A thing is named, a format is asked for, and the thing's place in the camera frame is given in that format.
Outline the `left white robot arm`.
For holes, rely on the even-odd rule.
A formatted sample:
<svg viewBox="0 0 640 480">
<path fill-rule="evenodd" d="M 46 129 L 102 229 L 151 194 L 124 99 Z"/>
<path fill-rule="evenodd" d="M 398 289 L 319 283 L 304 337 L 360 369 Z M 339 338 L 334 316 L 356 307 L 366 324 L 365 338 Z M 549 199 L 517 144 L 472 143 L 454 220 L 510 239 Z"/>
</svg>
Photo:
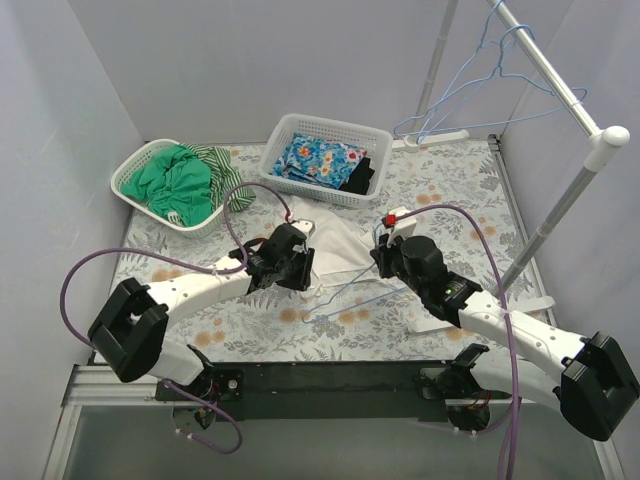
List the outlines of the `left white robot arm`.
<svg viewBox="0 0 640 480">
<path fill-rule="evenodd" d="M 215 273 L 148 285 L 128 278 L 101 309 L 89 340 L 121 382 L 151 375 L 178 385 L 190 399 L 203 399 L 216 384 L 213 364 L 198 348 L 167 339 L 167 330 L 219 302 L 273 285 L 306 290 L 315 253 L 307 241 L 314 230 L 310 220 L 279 225 L 265 241 L 245 244 L 246 265 L 236 249 L 216 262 Z"/>
</svg>

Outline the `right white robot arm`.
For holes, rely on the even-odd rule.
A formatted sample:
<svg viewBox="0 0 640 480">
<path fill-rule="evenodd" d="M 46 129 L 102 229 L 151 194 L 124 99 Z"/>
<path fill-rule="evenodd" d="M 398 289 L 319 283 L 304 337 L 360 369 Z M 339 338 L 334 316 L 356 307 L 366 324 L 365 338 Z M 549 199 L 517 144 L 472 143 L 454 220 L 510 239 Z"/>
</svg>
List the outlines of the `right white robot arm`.
<svg viewBox="0 0 640 480">
<path fill-rule="evenodd" d="M 426 375 L 428 392 L 444 398 L 499 391 L 561 413 L 586 437 L 607 441 L 639 399 L 636 379 L 619 343 L 598 332 L 584 337 L 523 312 L 506 312 L 479 284 L 447 268 L 425 236 L 390 241 L 371 250 L 383 279 L 404 283 L 435 318 L 479 334 L 516 357 L 500 366 L 489 348 L 474 344 Z"/>
</svg>

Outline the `white tank top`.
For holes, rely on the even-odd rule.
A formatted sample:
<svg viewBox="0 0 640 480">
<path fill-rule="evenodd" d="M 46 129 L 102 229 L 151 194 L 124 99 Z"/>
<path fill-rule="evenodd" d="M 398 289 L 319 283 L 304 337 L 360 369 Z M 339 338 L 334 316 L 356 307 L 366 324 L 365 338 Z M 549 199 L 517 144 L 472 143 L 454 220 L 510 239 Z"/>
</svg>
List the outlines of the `white tank top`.
<svg viewBox="0 0 640 480">
<path fill-rule="evenodd" d="M 290 208 L 296 219 L 311 220 L 315 230 L 307 245 L 315 250 L 311 285 L 301 294 L 304 300 L 319 299 L 337 287 L 379 280 L 373 270 L 369 250 L 371 233 L 356 223 L 342 219 L 328 209 L 329 204 L 293 197 Z"/>
</svg>

